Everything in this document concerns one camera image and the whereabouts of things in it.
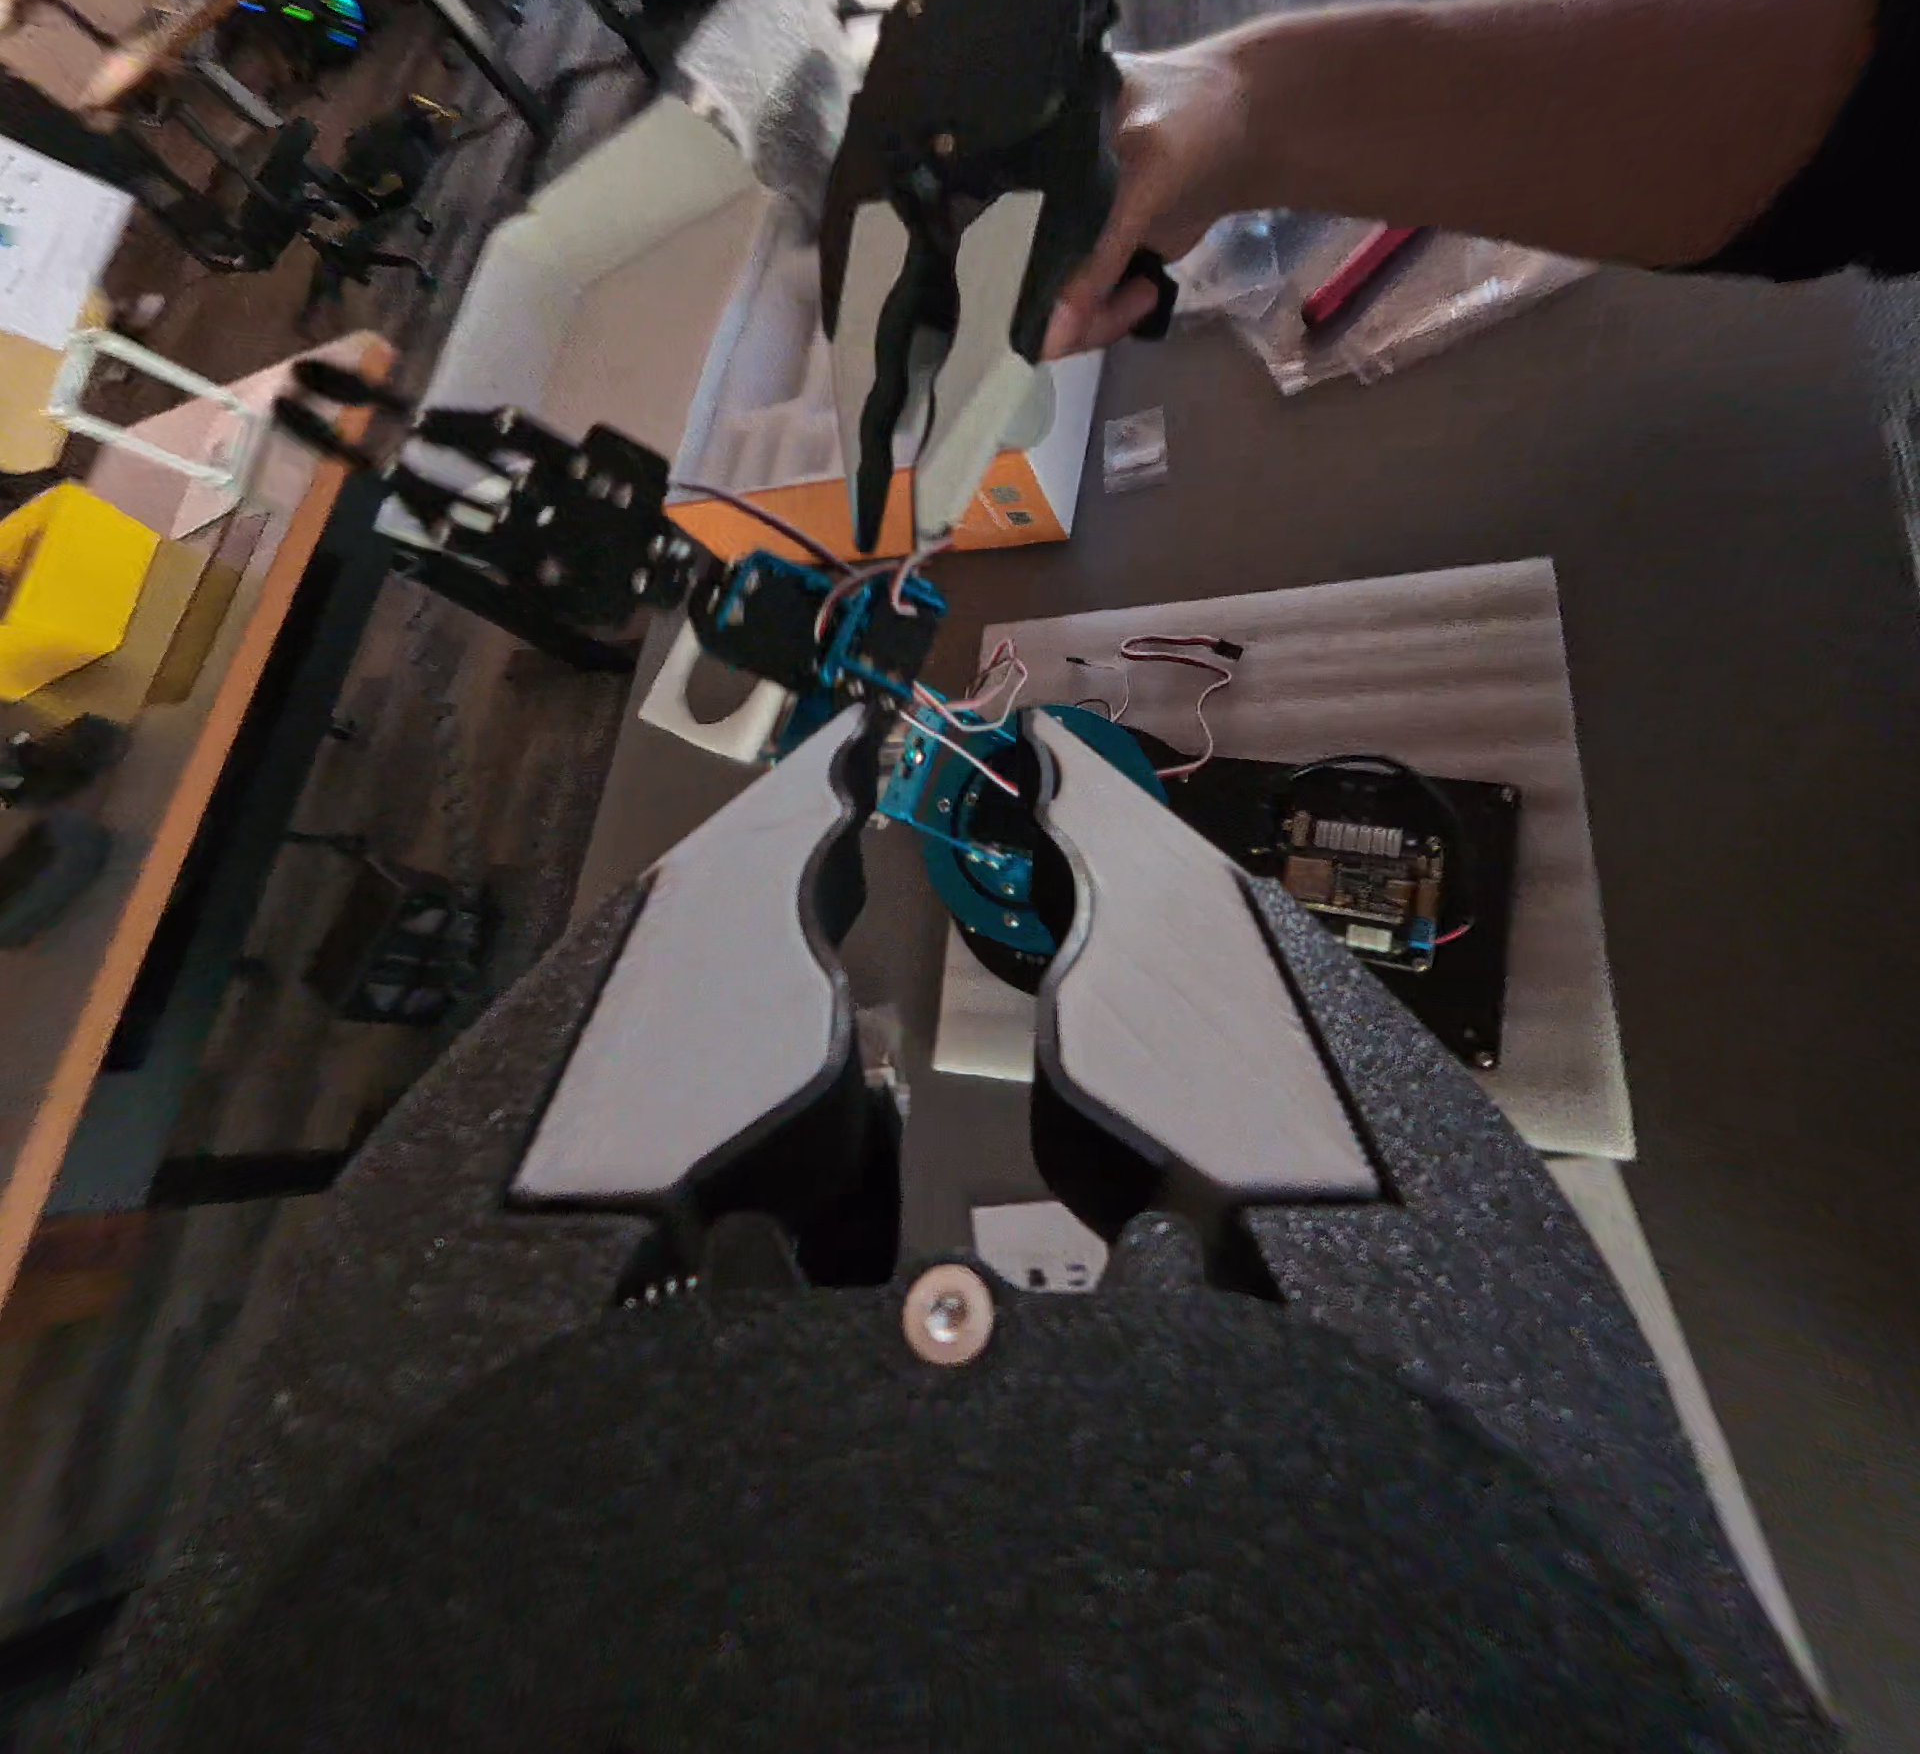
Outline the white paper sheet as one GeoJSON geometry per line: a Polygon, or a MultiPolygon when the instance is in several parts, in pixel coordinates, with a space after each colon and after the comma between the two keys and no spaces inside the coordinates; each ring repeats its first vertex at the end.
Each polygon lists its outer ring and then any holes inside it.
{"type": "Polygon", "coordinates": [[[133,198],[2,138],[2,333],[61,352],[133,198]]]}

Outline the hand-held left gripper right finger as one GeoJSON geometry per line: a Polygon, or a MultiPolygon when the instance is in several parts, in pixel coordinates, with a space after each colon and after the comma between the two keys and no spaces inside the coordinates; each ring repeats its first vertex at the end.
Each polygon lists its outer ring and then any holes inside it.
{"type": "Polygon", "coordinates": [[[1058,717],[1029,711],[1037,823],[1070,912],[1037,990],[1029,1135],[1091,1233],[1216,1228],[1282,1203],[1378,1203],[1361,1138],[1250,881],[1058,717]]]}

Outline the orange white box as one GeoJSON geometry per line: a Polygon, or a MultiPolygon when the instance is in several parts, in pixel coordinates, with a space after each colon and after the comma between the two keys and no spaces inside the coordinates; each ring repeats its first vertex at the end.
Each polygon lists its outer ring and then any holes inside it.
{"type": "MultiPolygon", "coordinates": [[[[866,557],[853,544],[818,256],[795,202],[758,189],[756,209],[756,235],[713,330],[675,452],[668,514],[724,559],[750,550],[825,550],[857,565],[903,557],[916,544],[905,466],[916,423],[897,433],[884,525],[879,550],[866,557]]],[[[995,453],[949,529],[952,554],[1070,539],[1102,371],[1102,356],[1046,368],[1050,429],[1034,446],[995,453]]]]}

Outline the blue black toy robot arm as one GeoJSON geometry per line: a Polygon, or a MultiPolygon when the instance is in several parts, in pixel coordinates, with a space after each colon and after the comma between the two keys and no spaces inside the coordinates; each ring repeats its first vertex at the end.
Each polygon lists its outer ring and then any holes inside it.
{"type": "MultiPolygon", "coordinates": [[[[949,612],[925,557],[857,565],[825,550],[750,550],[724,559],[668,516],[668,463],[658,452],[609,426],[568,443],[516,407],[420,410],[385,478],[437,550],[516,605],[582,636],[612,630],[626,610],[680,612],[702,659],[792,691],[797,704],[768,760],[752,766],[774,766],[839,711],[859,711],[879,732],[884,821],[921,841],[933,772],[983,768],[987,743],[1012,746],[1009,795],[1037,821],[1037,763],[1021,736],[1018,689],[1003,683],[1021,671],[1018,653],[995,649],[973,699],[925,680],[949,612]]],[[[1055,881],[1044,872],[1040,830],[1034,901],[1060,946],[1070,904],[1055,881]]]]}

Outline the black crate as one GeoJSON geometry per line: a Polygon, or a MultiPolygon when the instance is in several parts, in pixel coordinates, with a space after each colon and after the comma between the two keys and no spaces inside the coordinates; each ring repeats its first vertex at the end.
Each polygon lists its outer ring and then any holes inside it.
{"type": "Polygon", "coordinates": [[[491,954],[491,893],[365,859],[301,983],[337,1019],[437,1026],[491,954]]]}

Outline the white foam sheet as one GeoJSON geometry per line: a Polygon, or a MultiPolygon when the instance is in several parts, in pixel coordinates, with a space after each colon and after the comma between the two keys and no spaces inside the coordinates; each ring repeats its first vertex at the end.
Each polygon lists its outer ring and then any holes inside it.
{"type": "Polygon", "coordinates": [[[1480,1079],[1543,1153],[1636,1156],[1557,573],[1550,559],[1369,581],[987,610],[970,679],[1009,642],[1021,704],[1129,695],[1128,725],[1262,763],[1378,752],[1522,792],[1504,1060],[1480,1079]]]}

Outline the white bubble wrap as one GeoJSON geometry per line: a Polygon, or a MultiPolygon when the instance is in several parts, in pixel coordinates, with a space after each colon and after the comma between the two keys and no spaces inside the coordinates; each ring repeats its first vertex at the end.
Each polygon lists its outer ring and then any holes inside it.
{"type": "Polygon", "coordinates": [[[680,96],[756,180],[821,217],[829,176],[897,0],[718,0],[680,49],[680,96]]]}

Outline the person's right hand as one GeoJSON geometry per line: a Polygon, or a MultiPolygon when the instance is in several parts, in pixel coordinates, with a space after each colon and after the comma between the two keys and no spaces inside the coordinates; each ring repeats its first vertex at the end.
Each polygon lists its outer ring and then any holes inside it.
{"type": "Polygon", "coordinates": [[[1157,290],[1129,270],[1139,252],[1173,265],[1216,222],[1257,207],[1270,184],[1250,130],[1253,101],[1234,37],[1120,63],[1115,198],[1055,302],[1046,361],[1109,348],[1157,312],[1157,290]]]}

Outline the clear plastic tool bag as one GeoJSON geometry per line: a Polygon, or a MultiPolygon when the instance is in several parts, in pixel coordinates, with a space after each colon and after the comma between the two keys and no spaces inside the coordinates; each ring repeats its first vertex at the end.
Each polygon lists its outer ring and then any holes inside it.
{"type": "Polygon", "coordinates": [[[1308,335],[1300,300],[1378,227],[1282,209],[1229,216],[1170,268],[1176,321],[1223,324],[1293,398],[1322,384],[1378,384],[1596,274],[1595,263],[1429,230],[1353,321],[1308,335]]]}

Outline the person's right forearm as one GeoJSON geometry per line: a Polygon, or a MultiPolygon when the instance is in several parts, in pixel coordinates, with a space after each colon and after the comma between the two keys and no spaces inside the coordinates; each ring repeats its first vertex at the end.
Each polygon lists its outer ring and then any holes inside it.
{"type": "Polygon", "coordinates": [[[1918,0],[1376,0],[1227,57],[1289,207],[1649,270],[1918,274],[1918,0]]]}

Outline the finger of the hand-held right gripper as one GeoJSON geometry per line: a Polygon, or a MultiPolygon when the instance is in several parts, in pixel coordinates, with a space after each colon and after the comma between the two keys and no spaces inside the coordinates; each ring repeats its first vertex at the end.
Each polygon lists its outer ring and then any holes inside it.
{"type": "Polygon", "coordinates": [[[962,217],[952,195],[910,194],[853,213],[832,330],[833,416],[846,466],[853,548],[875,550],[897,478],[897,429],[921,391],[910,459],[916,550],[949,533],[949,440],[962,421],[957,341],[962,217]]]}
{"type": "Polygon", "coordinates": [[[960,318],[932,377],[916,459],[916,539],[944,542],[1003,452],[1026,452],[1055,421],[1050,368],[1014,348],[1014,315],[1044,217],[1040,189],[995,195],[960,240],[960,318]]]}

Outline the grey desk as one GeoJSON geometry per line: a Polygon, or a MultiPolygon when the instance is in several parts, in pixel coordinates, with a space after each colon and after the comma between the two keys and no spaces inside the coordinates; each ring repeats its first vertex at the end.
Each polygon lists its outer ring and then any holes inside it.
{"type": "Polygon", "coordinates": [[[992,621],[1557,565],[1625,1182],[1862,1752],[1918,1752],[1918,594],[1849,282],[1603,270],[1376,386],[1115,348],[1170,475],[944,563],[992,621]]]}

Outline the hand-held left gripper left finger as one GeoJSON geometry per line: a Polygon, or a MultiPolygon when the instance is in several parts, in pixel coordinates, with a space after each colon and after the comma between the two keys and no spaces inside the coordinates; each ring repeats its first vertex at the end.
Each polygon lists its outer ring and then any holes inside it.
{"type": "Polygon", "coordinates": [[[900,1111],[859,1056],[844,943],[866,904],[879,733],[846,710],[647,872],[510,1180],[530,1213],[638,1213],[684,1266],[733,1215],[805,1283],[900,1263],[900,1111]]]}

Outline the white foam block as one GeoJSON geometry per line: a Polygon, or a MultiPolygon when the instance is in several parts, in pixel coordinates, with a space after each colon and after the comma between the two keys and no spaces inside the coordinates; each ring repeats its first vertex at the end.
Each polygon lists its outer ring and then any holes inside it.
{"type": "Polygon", "coordinates": [[[774,680],[756,680],[739,710],[721,720],[702,720],[688,699],[695,665],[702,659],[699,638],[691,621],[683,621],[655,683],[638,704],[638,722],[673,733],[688,746],[752,766],[768,760],[768,746],[788,722],[797,697],[774,680]]]}

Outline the white frame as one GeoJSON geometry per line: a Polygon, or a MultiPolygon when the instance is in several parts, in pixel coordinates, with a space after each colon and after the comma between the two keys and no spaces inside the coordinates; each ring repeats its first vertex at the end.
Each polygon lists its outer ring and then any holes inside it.
{"type": "Polygon", "coordinates": [[[244,494],[251,478],[251,462],[265,436],[265,413],[240,398],[229,386],[211,384],[204,372],[159,356],[113,328],[75,328],[59,371],[50,381],[43,416],[93,446],[128,452],[152,466],[181,474],[185,478],[227,494],[244,494]],[[211,407],[211,423],[204,429],[204,446],[176,452],[120,426],[87,407],[87,390],[100,365],[120,365],[144,381],[161,384],[191,400],[211,407]]]}

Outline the white packing foam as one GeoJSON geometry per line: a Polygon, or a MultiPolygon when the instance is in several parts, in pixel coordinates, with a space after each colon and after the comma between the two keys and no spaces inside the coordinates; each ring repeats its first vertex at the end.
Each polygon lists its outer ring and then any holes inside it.
{"type": "Polygon", "coordinates": [[[718,127],[647,105],[490,235],[424,407],[516,407],[568,443],[609,426],[675,462],[766,213],[718,127]]]}

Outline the red handled tool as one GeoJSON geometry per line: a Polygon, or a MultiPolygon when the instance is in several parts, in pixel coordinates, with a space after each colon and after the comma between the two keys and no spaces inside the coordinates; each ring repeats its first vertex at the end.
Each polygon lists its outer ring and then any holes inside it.
{"type": "Polygon", "coordinates": [[[1378,286],[1426,244],[1426,227],[1378,227],[1342,256],[1300,300],[1308,335],[1327,335],[1356,318],[1378,286]]]}

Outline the black base plate with board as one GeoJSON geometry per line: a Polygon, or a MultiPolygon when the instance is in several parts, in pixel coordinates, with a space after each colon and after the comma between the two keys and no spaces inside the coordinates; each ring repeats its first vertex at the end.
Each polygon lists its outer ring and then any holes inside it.
{"type": "MultiPolygon", "coordinates": [[[[1452,1058],[1499,1068],[1522,823],[1514,783],[1434,778],[1378,752],[1192,766],[1091,710],[1077,710],[1074,727],[1246,874],[1275,881],[1452,1058]]],[[[1034,901],[1040,830],[1009,795],[1012,746],[979,752],[983,768],[933,772],[921,862],[962,946],[1029,994],[1058,949],[1034,901]]]]}

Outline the wooden desk with black legs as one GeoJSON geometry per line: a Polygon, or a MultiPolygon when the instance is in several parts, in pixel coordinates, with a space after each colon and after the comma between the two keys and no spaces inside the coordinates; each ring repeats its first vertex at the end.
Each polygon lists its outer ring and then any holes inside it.
{"type": "MultiPolygon", "coordinates": [[[[235,391],[272,421],[292,361],[235,391]]],[[[211,407],[185,400],[133,433],[194,452],[205,423],[211,407]]],[[[186,539],[159,544],[122,646],[24,706],[102,711],[128,727],[128,750],[73,804],[108,835],[102,872],[43,933],[2,951],[2,1294],[32,1256],[113,1034],[350,494],[350,463],[268,423],[244,494],[115,449],[93,488],[146,525],[185,524],[186,539]]]]}

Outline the yellow bin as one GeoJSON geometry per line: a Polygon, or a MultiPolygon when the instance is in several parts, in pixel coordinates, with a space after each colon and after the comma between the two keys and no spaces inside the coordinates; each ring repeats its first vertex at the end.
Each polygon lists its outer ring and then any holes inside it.
{"type": "Polygon", "coordinates": [[[122,646],[159,544],[156,529],[77,483],[2,520],[2,704],[122,646]]]}

